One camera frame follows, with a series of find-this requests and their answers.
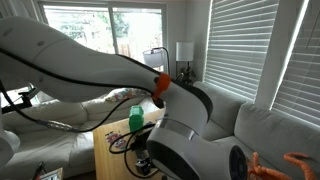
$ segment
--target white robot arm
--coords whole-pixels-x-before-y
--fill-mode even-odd
[[[48,95],[81,102],[117,87],[153,92],[160,73],[120,55],[85,48],[57,30],[21,17],[0,21],[0,78],[14,75]],[[175,179],[246,179],[238,146],[203,140],[212,103],[201,90],[170,82],[160,98],[166,115],[152,130],[147,150],[152,162]],[[16,149],[4,133],[0,116],[0,167]],[[3,152],[1,146],[9,149]]]

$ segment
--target white couch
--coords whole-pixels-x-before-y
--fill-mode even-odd
[[[95,99],[84,103],[62,103],[50,101],[23,111],[31,117],[68,123],[77,128],[93,127],[118,103]],[[149,98],[135,98],[127,101],[113,113],[107,123],[129,116],[132,105],[141,105],[145,113],[157,109]],[[31,179],[40,161],[46,163],[46,170],[64,168],[64,177],[93,171],[93,135],[68,133],[47,129],[25,120],[12,112],[3,116],[7,129],[15,132],[21,146],[9,163],[0,170],[0,179]]]
[[[250,159],[256,151],[263,166],[279,170],[293,179],[304,179],[302,170],[285,161],[283,155],[303,152],[311,157],[304,161],[320,179],[319,126],[246,103],[218,87],[202,82],[195,82],[194,86],[206,92],[214,106],[202,135],[205,139],[236,144]]]

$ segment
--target plastic bottle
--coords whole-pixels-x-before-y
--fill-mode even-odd
[[[132,106],[129,115],[130,132],[140,129],[143,126],[143,109],[141,106]]]

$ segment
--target pillow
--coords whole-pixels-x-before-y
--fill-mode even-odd
[[[106,101],[110,103],[119,102],[127,98],[134,98],[137,96],[144,96],[148,93],[144,90],[135,89],[135,88],[120,88],[111,91],[106,96]]]

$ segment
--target wooden table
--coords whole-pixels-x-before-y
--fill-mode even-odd
[[[163,117],[164,110],[158,110],[144,115],[145,122],[155,122],[155,120]],[[96,164],[97,180],[119,180],[119,179],[139,179],[130,174],[124,163],[123,154],[111,154],[109,152],[110,143],[106,140],[106,134],[113,131],[114,133],[125,134],[128,133],[128,119],[117,121],[114,123],[100,126],[93,131],[94,137],[94,156]],[[136,155],[134,152],[127,152],[127,160],[130,168],[136,172]],[[158,173],[152,180],[160,180],[161,174]]]

